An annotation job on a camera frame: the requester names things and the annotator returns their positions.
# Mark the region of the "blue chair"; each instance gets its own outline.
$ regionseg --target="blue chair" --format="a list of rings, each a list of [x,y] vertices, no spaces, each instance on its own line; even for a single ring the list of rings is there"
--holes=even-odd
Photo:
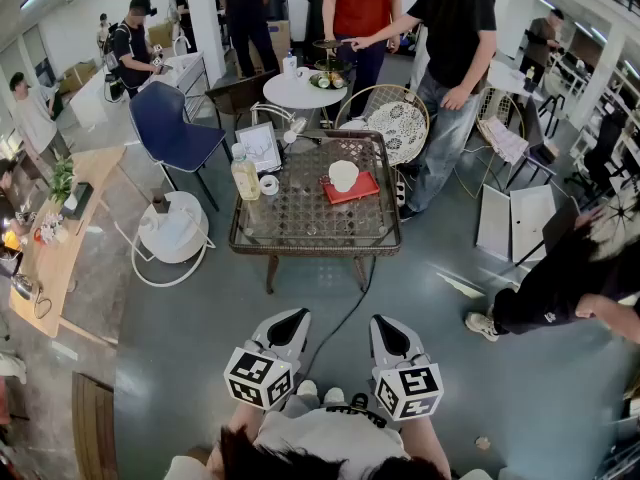
[[[175,87],[152,82],[131,100],[131,121],[140,142],[151,159],[162,167],[174,190],[177,187],[167,167],[194,173],[213,207],[220,211],[198,171],[220,144],[231,163],[233,156],[225,140],[226,132],[185,123],[184,103],[185,95]]]

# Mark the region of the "wicker coffee table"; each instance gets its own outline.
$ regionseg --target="wicker coffee table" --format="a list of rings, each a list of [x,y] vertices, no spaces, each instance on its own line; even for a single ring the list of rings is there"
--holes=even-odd
[[[380,193],[332,205],[322,183],[337,160],[369,171]],[[307,131],[288,146],[283,166],[274,173],[280,190],[257,201],[238,197],[229,245],[239,254],[269,256],[267,293],[280,256],[353,258],[358,281],[366,289],[365,256],[392,256],[402,238],[395,183],[382,135],[370,131]]]

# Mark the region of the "white bottle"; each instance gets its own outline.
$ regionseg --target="white bottle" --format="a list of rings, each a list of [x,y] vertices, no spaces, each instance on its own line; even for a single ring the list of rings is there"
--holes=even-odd
[[[260,181],[255,164],[247,158],[242,144],[234,144],[231,151],[233,152],[231,174],[233,174],[240,197],[245,201],[257,200],[260,197]]]
[[[298,71],[298,58],[293,56],[293,50],[289,50],[289,55],[282,59],[282,72],[287,80],[296,78]]]

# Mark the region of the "green plant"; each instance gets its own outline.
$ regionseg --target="green plant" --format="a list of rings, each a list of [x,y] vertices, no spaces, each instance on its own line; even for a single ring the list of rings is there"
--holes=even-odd
[[[64,203],[71,195],[71,181],[73,179],[73,160],[60,158],[53,170],[51,180],[51,198],[56,203]]]

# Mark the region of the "picture frame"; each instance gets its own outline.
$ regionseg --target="picture frame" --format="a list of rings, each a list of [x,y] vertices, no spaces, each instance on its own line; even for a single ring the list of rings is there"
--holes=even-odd
[[[258,124],[238,130],[236,139],[244,146],[247,158],[255,164],[258,173],[272,172],[282,165],[273,124]]]

